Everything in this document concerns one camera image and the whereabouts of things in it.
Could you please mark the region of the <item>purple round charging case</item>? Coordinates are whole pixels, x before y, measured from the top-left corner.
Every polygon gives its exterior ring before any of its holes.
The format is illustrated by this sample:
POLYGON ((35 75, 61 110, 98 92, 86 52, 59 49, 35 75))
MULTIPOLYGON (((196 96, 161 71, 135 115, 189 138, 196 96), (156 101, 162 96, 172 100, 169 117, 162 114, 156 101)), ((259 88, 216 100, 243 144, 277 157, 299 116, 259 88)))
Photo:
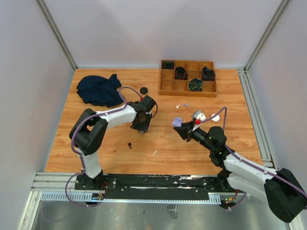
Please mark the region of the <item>purple round charging case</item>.
POLYGON ((172 121, 173 127, 182 127, 182 119, 180 117, 175 117, 172 121))

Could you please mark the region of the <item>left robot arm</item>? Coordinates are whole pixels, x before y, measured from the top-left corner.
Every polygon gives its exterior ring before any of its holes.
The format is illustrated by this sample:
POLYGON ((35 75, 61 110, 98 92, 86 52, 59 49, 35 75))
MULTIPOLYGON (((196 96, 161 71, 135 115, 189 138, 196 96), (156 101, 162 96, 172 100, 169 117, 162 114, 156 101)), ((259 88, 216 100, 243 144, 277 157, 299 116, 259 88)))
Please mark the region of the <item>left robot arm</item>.
POLYGON ((106 131, 131 123, 131 129, 146 133, 155 116, 153 108, 158 108, 155 102, 129 102, 106 111, 84 110, 69 134, 72 151, 78 154, 82 163, 82 173, 77 180, 84 181, 84 187, 96 190, 102 186, 104 175, 98 162, 98 150, 106 131))

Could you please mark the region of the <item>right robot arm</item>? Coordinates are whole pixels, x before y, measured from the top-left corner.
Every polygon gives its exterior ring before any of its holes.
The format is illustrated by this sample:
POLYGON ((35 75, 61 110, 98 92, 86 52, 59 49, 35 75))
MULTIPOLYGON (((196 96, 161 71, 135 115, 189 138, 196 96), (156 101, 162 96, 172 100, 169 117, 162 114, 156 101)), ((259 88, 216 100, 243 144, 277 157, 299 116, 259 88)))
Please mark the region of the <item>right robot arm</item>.
POLYGON ((199 120, 173 121, 172 125, 183 140, 194 140, 209 150, 212 163, 222 168, 217 180, 220 190, 233 188, 250 194, 267 203, 272 213, 286 223, 307 208, 307 194, 290 170, 268 168, 244 158, 226 145, 222 127, 213 126, 205 132, 199 120))

